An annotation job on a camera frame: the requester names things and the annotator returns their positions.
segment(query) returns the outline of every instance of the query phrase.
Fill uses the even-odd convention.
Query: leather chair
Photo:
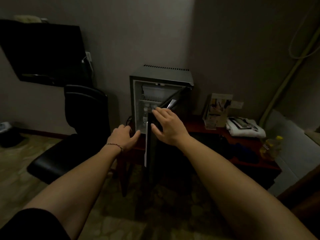
[[[99,152],[111,134],[108,97],[103,92],[66,85],[64,95],[66,120],[77,134],[60,141],[27,167],[31,175],[47,184]]]

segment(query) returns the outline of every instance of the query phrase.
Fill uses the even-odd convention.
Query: white towel
[[[238,127],[229,120],[226,120],[226,129],[229,131],[230,135],[232,136],[246,136],[246,137],[258,137],[258,138],[265,138],[266,132],[264,129],[259,127],[254,120],[245,119],[246,122],[253,124],[258,131],[253,129],[238,129]]]

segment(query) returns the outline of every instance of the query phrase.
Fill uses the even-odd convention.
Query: television screen
[[[20,80],[55,86],[91,83],[78,26],[0,20],[0,28],[1,47]]]

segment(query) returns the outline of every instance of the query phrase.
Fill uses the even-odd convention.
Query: trash can
[[[0,146],[4,148],[14,147],[23,139],[17,128],[10,125],[9,122],[0,123]]]

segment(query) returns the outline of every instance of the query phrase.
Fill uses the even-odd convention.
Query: person's left hand
[[[113,130],[106,143],[118,144],[123,148],[124,152],[127,152],[134,147],[140,137],[140,130],[137,130],[134,136],[131,138],[130,131],[131,127],[129,125],[124,126],[121,124],[118,128]]]

